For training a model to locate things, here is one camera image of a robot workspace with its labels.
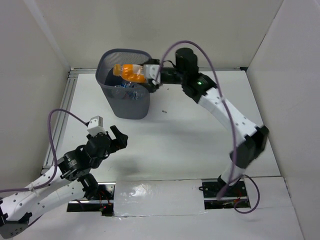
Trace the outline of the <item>blue cap plastic bottle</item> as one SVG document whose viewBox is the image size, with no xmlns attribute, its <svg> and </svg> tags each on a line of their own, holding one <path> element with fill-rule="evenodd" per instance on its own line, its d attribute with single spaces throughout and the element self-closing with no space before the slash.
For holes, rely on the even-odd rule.
<svg viewBox="0 0 320 240">
<path fill-rule="evenodd" d="M 145 94 L 140 91 L 126 91 L 124 95 L 125 100 L 131 100 L 131 101 L 136 101 L 143 99 L 145 97 Z"/>
</svg>

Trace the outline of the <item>crushed blue label bottle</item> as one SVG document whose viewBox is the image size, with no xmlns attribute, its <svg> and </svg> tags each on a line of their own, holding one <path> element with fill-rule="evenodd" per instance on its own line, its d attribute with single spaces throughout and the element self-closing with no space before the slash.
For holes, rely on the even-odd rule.
<svg viewBox="0 0 320 240">
<path fill-rule="evenodd" d="M 121 83 L 115 85 L 115 87 L 118 87 L 118 88 L 135 88 L 136 87 L 136 83 L 135 82 L 126 81 L 126 80 L 122 80 Z"/>
</svg>

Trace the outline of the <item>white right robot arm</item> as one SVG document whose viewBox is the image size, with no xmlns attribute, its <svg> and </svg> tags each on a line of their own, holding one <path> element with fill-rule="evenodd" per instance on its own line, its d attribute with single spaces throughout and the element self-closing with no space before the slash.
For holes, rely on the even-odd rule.
<svg viewBox="0 0 320 240">
<path fill-rule="evenodd" d="M 164 67 L 162 61 L 154 58 L 145 61 L 142 67 L 149 92 L 155 92 L 161 84 L 181 85 L 189 98 L 231 131 L 233 150 L 229 156 L 232 163 L 218 177 L 216 198 L 230 196 L 236 189 L 235 183 L 265 150 L 269 129 L 245 117 L 222 95 L 217 80 L 200 73 L 198 57 L 190 48 L 176 50 L 172 67 Z"/>
</svg>

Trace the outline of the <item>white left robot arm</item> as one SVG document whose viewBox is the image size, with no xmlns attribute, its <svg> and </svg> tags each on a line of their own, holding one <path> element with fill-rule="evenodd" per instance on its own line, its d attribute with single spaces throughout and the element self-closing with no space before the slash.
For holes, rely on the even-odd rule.
<svg viewBox="0 0 320 240">
<path fill-rule="evenodd" d="M 92 200 L 99 193 L 99 184 L 90 173 L 101 162 L 128 145 L 128 136 L 111 126 L 115 138 L 101 131 L 87 135 L 87 143 L 65 153 L 57 166 L 27 186 L 0 201 L 0 235 L 11 239 L 36 222 L 45 213 L 69 201 Z"/>
</svg>

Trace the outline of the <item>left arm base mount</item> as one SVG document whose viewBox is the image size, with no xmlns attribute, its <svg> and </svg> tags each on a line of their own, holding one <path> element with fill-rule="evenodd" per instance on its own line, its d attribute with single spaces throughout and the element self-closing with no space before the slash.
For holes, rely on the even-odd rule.
<svg viewBox="0 0 320 240">
<path fill-rule="evenodd" d="M 90 200 L 81 198 L 69 201 L 67 213 L 99 213 L 104 217 L 114 216 L 115 182 L 99 182 L 97 194 Z"/>
</svg>

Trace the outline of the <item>small orange juice bottle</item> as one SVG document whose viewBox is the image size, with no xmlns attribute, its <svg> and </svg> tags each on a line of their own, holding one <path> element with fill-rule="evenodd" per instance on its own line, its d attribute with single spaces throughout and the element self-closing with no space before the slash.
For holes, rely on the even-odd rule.
<svg viewBox="0 0 320 240">
<path fill-rule="evenodd" d="M 121 77 L 123 80 L 133 83 L 146 83 L 144 75 L 144 67 L 138 64 L 115 64 L 112 73 L 116 77 Z"/>
</svg>

